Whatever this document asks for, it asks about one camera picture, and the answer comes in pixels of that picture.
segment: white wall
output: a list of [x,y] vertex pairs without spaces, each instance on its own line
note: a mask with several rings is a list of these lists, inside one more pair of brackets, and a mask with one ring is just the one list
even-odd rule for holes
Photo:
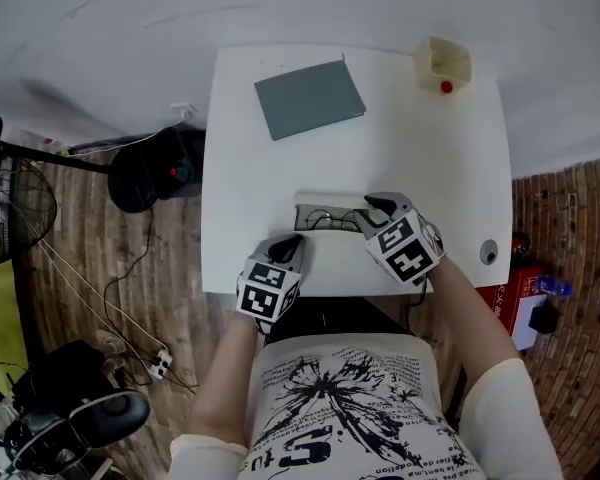
[[148,132],[172,102],[206,114],[219,46],[430,33],[498,79],[514,175],[600,155],[600,0],[0,0],[0,112],[74,143]]

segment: gray notebook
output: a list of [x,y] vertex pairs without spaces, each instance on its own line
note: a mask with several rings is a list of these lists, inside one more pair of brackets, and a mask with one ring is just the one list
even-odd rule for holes
[[366,111],[344,60],[285,73],[255,86],[273,140]]

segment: gloved hand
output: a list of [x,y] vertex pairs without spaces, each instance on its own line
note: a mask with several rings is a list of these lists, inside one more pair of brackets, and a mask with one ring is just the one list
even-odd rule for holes
[[238,277],[236,311],[255,318],[265,334],[298,296],[304,240],[289,234],[260,242]]
[[378,224],[369,213],[356,210],[356,223],[367,239],[367,251],[393,279],[407,284],[422,278],[444,256],[438,228],[425,220],[408,197],[398,192],[364,196],[388,216]]

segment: white graphic t-shirt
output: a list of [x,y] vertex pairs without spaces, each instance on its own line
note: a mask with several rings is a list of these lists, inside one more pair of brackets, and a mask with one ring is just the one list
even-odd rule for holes
[[561,478],[519,359],[476,383],[460,435],[441,411],[435,360],[413,336],[299,337],[254,365],[250,449],[173,442],[170,480]]

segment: small white container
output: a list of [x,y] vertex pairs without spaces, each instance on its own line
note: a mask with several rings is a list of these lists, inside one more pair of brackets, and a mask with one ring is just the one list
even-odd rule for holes
[[418,85],[440,94],[453,94],[471,81],[471,55],[466,46],[440,37],[427,37],[413,54]]

